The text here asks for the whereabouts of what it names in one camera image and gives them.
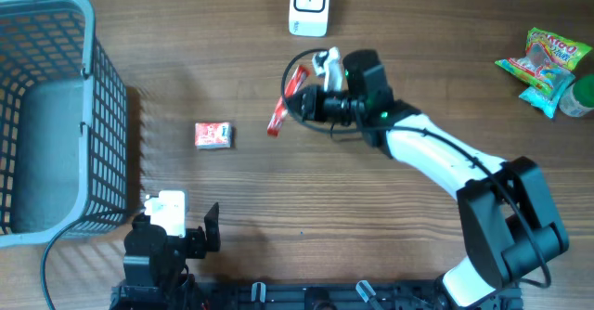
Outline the green lid small jar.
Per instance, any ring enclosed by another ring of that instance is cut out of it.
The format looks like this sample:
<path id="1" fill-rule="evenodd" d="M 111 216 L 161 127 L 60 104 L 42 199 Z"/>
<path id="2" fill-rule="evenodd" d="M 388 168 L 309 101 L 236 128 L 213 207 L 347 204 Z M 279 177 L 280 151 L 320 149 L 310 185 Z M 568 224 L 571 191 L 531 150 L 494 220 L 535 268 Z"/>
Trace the green lid small jar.
<path id="1" fill-rule="evenodd" d="M 567 116 L 579 118 L 593 111 L 592 74 L 588 74 L 572 83 L 562 94 L 560 110 Z"/>

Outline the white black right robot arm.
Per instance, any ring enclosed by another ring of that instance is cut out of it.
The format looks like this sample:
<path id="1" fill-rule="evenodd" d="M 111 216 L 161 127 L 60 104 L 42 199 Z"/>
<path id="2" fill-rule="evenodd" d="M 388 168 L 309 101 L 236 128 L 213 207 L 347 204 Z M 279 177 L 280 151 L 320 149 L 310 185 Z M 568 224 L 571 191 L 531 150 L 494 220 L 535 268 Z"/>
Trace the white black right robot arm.
<path id="1" fill-rule="evenodd" d="M 280 101 L 300 125 L 328 135 L 360 134 L 373 148 L 431 179 L 458 206 L 465 258 L 434 282 L 428 309 L 519 309 L 531 273 L 548 288 L 549 262 L 567 252 L 569 236 L 538 165 L 475 149 L 394 97 L 375 50 L 346 56 L 311 50 L 322 84 L 287 68 Z"/>

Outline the light blue tissue pack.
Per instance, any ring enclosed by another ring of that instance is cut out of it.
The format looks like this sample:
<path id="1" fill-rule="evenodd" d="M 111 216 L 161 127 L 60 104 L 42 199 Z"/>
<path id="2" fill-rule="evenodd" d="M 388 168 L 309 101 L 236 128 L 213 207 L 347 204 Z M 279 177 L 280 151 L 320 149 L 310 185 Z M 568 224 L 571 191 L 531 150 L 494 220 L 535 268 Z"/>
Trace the light blue tissue pack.
<path id="1" fill-rule="evenodd" d="M 519 95 L 519 99 L 529 103 L 534 108 L 542 110 L 549 119 L 553 119 L 562 94 L 574 80 L 575 76 L 571 74 L 561 83 L 559 89 L 552 93 L 551 97 L 545 97 L 535 87 L 530 86 Z"/>

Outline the small red white box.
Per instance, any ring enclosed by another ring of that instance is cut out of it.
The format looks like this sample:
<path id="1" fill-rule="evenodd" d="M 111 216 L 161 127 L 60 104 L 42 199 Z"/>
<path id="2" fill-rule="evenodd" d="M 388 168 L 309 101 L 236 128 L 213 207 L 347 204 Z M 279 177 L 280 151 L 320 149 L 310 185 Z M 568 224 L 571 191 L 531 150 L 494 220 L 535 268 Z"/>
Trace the small red white box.
<path id="1" fill-rule="evenodd" d="M 195 123 L 197 149 L 228 149 L 231 145 L 231 123 Z"/>

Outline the Haribo gummy candy bag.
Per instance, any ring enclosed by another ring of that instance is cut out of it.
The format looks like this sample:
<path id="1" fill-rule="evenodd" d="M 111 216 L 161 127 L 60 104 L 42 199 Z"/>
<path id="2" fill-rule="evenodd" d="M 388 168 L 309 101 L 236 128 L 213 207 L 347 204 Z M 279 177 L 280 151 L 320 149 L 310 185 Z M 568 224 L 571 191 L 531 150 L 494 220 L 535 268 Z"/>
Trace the Haribo gummy candy bag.
<path id="1" fill-rule="evenodd" d="M 532 28 L 526 38 L 525 56 L 500 59 L 496 65 L 551 97 L 592 49 L 556 33 Z"/>

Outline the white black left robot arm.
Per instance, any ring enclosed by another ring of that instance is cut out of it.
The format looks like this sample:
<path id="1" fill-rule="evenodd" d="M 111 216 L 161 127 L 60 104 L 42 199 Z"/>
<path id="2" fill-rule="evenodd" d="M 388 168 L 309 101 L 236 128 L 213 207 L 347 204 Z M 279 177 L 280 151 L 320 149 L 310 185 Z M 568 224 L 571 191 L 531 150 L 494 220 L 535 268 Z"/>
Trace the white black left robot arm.
<path id="1" fill-rule="evenodd" d="M 206 213 L 203 226 L 188 228 L 183 237 L 167 235 L 142 213 L 134 218 L 124 248 L 124 280 L 111 291 L 111 309 L 206 310 L 208 298 L 188 272 L 187 260 L 220 250 L 219 204 Z"/>

